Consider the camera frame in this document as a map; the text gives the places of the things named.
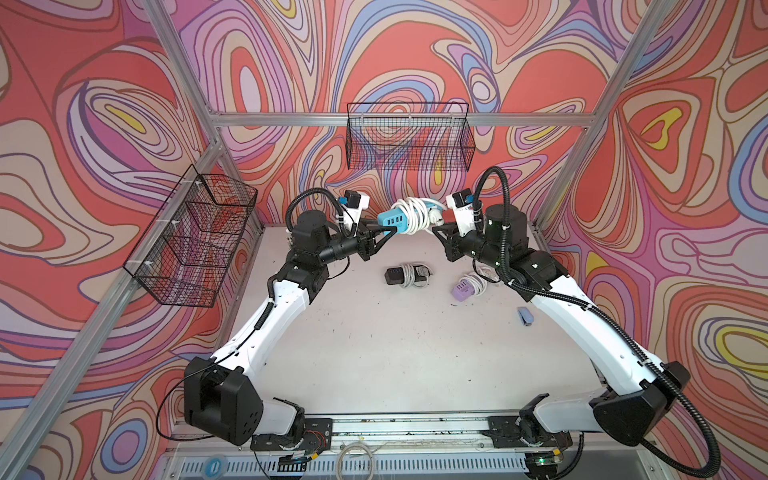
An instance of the wire mesh basket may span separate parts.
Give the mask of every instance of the wire mesh basket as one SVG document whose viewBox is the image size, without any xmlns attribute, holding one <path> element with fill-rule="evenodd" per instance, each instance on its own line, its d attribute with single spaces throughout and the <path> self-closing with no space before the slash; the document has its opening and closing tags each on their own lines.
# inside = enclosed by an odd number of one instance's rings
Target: wire mesh basket
<svg viewBox="0 0 768 480">
<path fill-rule="evenodd" d="M 163 305 L 212 307 L 257 194 L 255 188 L 226 175 L 198 174 L 131 274 Z"/>
<path fill-rule="evenodd" d="M 350 170 L 469 170 L 475 137 L 466 102 L 354 102 L 346 110 Z"/>
</svg>

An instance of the purple power strip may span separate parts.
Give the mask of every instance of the purple power strip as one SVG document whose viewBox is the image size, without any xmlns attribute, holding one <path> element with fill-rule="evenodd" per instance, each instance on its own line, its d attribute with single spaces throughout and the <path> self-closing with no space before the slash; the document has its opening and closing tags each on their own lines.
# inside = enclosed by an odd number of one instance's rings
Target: purple power strip
<svg viewBox="0 0 768 480">
<path fill-rule="evenodd" d="M 475 294 L 475 288 L 468 281 L 462 280 L 458 285 L 453 287 L 451 294 L 453 294 L 453 298 L 457 299 L 459 302 L 463 302 Z"/>
</svg>

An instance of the white cable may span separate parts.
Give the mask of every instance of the white cable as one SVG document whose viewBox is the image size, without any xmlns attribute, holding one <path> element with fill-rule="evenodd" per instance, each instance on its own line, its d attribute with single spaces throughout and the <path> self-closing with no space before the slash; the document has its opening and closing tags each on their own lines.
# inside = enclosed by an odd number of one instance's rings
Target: white cable
<svg viewBox="0 0 768 480">
<path fill-rule="evenodd" d="M 485 275 L 486 277 L 492 280 L 494 279 L 494 277 L 496 277 L 496 271 L 493 270 L 488 265 L 479 265 L 476 268 L 478 269 L 478 272 L 482 273 L 483 275 Z M 462 278 L 458 279 L 458 282 L 461 283 L 464 280 L 466 280 L 467 283 L 472 285 L 472 288 L 475 289 L 475 292 L 472 294 L 472 296 L 481 296 L 483 293 L 485 293 L 485 290 L 488 288 L 488 281 L 483 277 L 479 276 L 475 272 L 465 273 Z"/>
<path fill-rule="evenodd" d="M 338 458 L 336 458 L 336 480 L 344 480 L 344 476 L 341 474 L 341 469 L 344 465 L 344 456 L 349 453 L 349 450 L 352 449 L 361 449 L 363 450 L 368 458 L 371 459 L 371 472 L 368 474 L 368 478 L 366 480 L 371 480 L 373 478 L 373 475 L 376 473 L 376 463 L 373 461 L 373 452 L 371 452 L 371 449 L 362 442 L 355 442 L 347 445 L 343 449 L 341 449 L 341 452 L 339 452 Z"/>
<path fill-rule="evenodd" d="M 429 218 L 430 207 L 427 207 L 425 202 L 437 205 L 443 210 L 448 209 L 445 205 L 431 198 L 407 197 L 405 199 L 401 198 L 392 204 L 392 209 L 399 208 L 408 219 L 408 229 L 403 232 L 404 234 L 413 235 L 421 230 L 432 233 L 429 231 L 429 225 L 431 223 L 439 224 L 439 221 L 442 220 L 442 213 L 435 218 Z"/>
<path fill-rule="evenodd" d="M 409 286 L 415 286 L 416 288 L 424 288 L 425 286 L 429 285 L 429 276 L 432 274 L 429 271 L 429 268 L 426 266 L 423 266 L 419 264 L 419 275 L 426 276 L 427 280 L 422 283 L 421 285 L 416 285 L 416 266 L 414 266 L 412 263 L 401 263 L 400 267 L 402 268 L 402 283 L 400 283 L 400 288 L 408 288 Z"/>
</svg>

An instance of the swirly wallpaper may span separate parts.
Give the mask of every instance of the swirly wallpaper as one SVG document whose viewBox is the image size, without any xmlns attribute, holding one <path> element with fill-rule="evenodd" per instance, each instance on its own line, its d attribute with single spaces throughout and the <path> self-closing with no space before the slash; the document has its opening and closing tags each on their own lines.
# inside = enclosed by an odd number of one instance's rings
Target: swirly wallpaper
<svg viewBox="0 0 768 480">
<path fill-rule="evenodd" d="M 0 2 L 0 440 L 205 147 L 139 3 Z M 254 240 L 213 309 L 137 293 L 25 478 L 149 476 L 157 405 L 212 350 Z"/>
<path fill-rule="evenodd" d="M 371 197 L 365 216 L 389 210 L 395 200 L 408 196 L 443 199 L 462 188 L 474 189 L 482 172 L 500 165 L 507 172 L 514 204 L 528 215 L 536 211 L 562 161 L 578 136 L 568 127 L 496 127 L 492 138 L 478 145 L 469 172 L 455 171 L 350 171 L 346 167 L 345 128 L 282 127 L 274 135 L 251 137 L 247 127 L 225 132 L 243 179 L 258 188 L 258 214 L 264 223 L 284 223 L 288 203 L 301 191 L 326 187 L 342 195 L 352 189 Z M 491 130 L 477 127 L 479 132 Z M 496 177 L 485 183 L 484 201 L 501 201 L 502 189 Z M 312 208 L 330 207 L 322 198 Z M 303 211 L 303 204 L 296 212 Z"/>
<path fill-rule="evenodd" d="M 723 452 L 768 478 L 768 5 L 679 2 L 546 231 L 585 291 L 662 359 Z M 675 409 L 654 430 L 700 465 Z"/>
<path fill-rule="evenodd" d="M 214 110 L 463 98 L 591 111 L 644 0 L 187 0 L 173 20 Z M 567 107 L 565 101 L 581 102 Z"/>
<path fill-rule="evenodd" d="M 475 112 L 589 112 L 645 2 L 307 2 L 190 0 L 172 8 L 211 107 L 223 112 L 346 111 L 351 101 L 462 99 Z M 508 167 L 532 213 L 578 135 L 564 127 L 477 127 L 468 173 L 350 172 L 345 128 L 231 127 L 241 172 L 282 223 L 302 190 L 347 188 L 370 214 L 400 197 L 444 197 L 490 165 Z M 498 186 L 488 187 L 489 196 Z"/>
</svg>

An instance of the red wire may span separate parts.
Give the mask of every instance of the red wire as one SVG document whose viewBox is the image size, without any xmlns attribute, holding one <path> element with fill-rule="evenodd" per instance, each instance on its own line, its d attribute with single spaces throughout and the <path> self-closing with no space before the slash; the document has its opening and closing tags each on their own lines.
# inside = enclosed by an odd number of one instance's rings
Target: red wire
<svg viewBox="0 0 768 480">
<path fill-rule="evenodd" d="M 326 445 L 327 445 L 327 444 L 326 444 L 326 437 L 325 437 L 325 436 L 323 436 L 323 434 L 321 434 L 320 432 L 316 432 L 316 431 L 314 431 L 314 430 L 307 430 L 307 431 L 308 431 L 309 433 L 312 433 L 312 434 L 314 434 L 314 435 L 317 437 L 317 440 L 318 440 L 319 442 L 322 442 L 322 444 L 323 444 L 323 448 L 325 448 L 325 447 L 326 447 Z"/>
</svg>

